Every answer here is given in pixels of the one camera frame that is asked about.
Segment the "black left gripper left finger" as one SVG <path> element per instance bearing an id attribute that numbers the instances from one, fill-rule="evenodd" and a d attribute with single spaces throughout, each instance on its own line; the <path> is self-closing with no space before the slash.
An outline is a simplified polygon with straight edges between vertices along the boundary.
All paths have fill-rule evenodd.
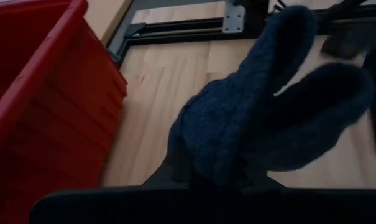
<path id="1" fill-rule="evenodd" d="M 188 166 L 163 161 L 160 167 L 143 183 L 153 189 L 185 189 L 188 183 Z"/>

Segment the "dark navy garment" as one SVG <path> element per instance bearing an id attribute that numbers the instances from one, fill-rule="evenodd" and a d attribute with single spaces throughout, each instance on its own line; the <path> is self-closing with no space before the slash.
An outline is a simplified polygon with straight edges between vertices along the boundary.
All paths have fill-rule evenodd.
<path id="1" fill-rule="evenodd" d="M 235 72 L 186 102 L 168 135 L 172 180 L 245 187 L 258 173 L 300 169 L 336 145 L 370 106 L 374 84 L 345 63 L 291 83 L 317 30 L 307 7 L 284 9 L 267 20 Z"/>

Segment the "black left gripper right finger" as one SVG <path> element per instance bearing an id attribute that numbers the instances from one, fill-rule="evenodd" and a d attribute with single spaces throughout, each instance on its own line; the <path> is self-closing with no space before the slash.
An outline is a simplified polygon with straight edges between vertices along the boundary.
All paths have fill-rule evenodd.
<path id="1" fill-rule="evenodd" d="M 256 175 L 252 179 L 253 189 L 284 189 L 285 186 L 268 175 Z"/>

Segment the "red plastic laundry basket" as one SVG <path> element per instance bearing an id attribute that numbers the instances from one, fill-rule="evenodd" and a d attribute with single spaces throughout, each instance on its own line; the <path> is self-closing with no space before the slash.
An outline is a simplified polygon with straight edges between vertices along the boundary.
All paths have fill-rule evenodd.
<path id="1" fill-rule="evenodd" d="M 87 0 L 0 2 L 0 224 L 99 184 L 126 80 L 86 22 Z"/>

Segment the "light wood desk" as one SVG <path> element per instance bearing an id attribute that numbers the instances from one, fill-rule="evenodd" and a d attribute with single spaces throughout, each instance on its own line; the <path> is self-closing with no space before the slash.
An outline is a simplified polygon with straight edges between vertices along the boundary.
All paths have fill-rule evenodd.
<path id="1" fill-rule="evenodd" d="M 85 20 L 105 46 L 126 14 L 132 0 L 87 0 Z"/>

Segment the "black metal table frame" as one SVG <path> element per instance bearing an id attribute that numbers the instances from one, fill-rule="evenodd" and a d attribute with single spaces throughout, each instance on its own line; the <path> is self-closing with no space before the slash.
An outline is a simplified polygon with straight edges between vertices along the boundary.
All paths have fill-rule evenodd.
<path id="1" fill-rule="evenodd" d="M 262 32 L 270 16 L 288 7 L 287 0 L 237 0 L 237 2 L 245 7 L 244 30 L 241 33 L 222 32 L 224 14 L 221 17 L 202 19 L 138 22 L 129 24 L 124 32 L 117 31 L 108 44 L 108 52 L 113 62 L 121 66 L 127 51 L 134 45 L 255 39 Z M 329 8 L 330 6 L 313 11 L 318 24 Z M 368 0 L 349 12 L 340 14 L 325 27 L 319 24 L 318 35 L 333 35 L 353 27 L 367 25 L 376 25 L 376 4 L 368 4 Z"/>

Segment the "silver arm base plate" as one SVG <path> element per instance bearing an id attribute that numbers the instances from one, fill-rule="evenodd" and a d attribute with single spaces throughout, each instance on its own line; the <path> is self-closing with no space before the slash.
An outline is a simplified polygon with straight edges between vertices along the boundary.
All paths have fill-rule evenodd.
<path id="1" fill-rule="evenodd" d="M 225 0 L 222 32 L 225 34 L 241 33 L 244 30 L 245 7 L 237 0 Z"/>

